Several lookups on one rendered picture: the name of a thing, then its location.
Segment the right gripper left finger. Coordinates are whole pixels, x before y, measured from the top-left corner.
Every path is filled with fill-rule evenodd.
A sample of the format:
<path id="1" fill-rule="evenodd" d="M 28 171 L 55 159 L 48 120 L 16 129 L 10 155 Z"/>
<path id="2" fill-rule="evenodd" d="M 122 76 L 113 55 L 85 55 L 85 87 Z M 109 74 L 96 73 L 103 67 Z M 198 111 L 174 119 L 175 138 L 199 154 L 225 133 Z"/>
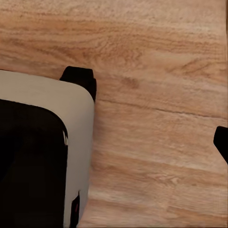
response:
<path id="1" fill-rule="evenodd" d="M 20 126 L 0 132 L 0 183 L 24 145 Z"/>

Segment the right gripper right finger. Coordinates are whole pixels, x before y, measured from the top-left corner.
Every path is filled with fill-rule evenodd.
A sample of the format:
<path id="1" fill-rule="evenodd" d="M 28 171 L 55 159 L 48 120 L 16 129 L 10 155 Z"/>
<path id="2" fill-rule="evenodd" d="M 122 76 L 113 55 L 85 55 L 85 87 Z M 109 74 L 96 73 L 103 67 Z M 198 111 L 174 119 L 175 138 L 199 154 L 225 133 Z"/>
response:
<path id="1" fill-rule="evenodd" d="M 213 143 L 228 164 L 228 128 L 218 126 Z"/>

